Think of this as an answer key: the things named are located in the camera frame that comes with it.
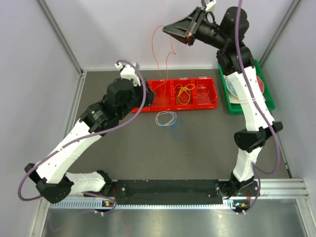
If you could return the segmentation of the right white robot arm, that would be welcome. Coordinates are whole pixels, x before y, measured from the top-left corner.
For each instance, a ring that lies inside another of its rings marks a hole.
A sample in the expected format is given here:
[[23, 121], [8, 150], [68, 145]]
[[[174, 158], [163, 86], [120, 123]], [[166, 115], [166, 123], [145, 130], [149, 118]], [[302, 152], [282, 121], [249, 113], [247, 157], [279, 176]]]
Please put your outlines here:
[[277, 159], [271, 174], [280, 164], [281, 152], [277, 133], [283, 129], [280, 121], [275, 121], [265, 103], [257, 80], [255, 60], [250, 49], [243, 42], [249, 28], [247, 13], [242, 2], [229, 7], [221, 21], [210, 22], [215, 1], [206, 0], [202, 7], [196, 7], [188, 16], [163, 27], [163, 32], [192, 46], [196, 40], [217, 49], [216, 58], [225, 79], [237, 93], [245, 119], [245, 129], [234, 134], [238, 147], [237, 162], [231, 172], [227, 186], [218, 188], [225, 197], [243, 195], [254, 182], [256, 161], [266, 141], [271, 137], [276, 143]]

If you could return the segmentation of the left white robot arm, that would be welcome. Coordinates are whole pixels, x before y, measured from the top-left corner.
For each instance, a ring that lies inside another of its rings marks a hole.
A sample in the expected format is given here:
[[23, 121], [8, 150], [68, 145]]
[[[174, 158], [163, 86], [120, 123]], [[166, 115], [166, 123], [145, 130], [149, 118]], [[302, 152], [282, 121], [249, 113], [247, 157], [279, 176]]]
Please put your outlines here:
[[136, 62], [119, 60], [120, 77], [108, 85], [102, 100], [87, 107], [69, 134], [42, 161], [25, 167], [26, 177], [36, 185], [40, 196], [51, 204], [78, 194], [108, 195], [113, 181], [108, 173], [69, 173], [69, 168], [95, 142], [109, 132], [130, 123], [120, 123], [132, 110], [136, 114], [153, 104], [155, 93], [139, 71]]

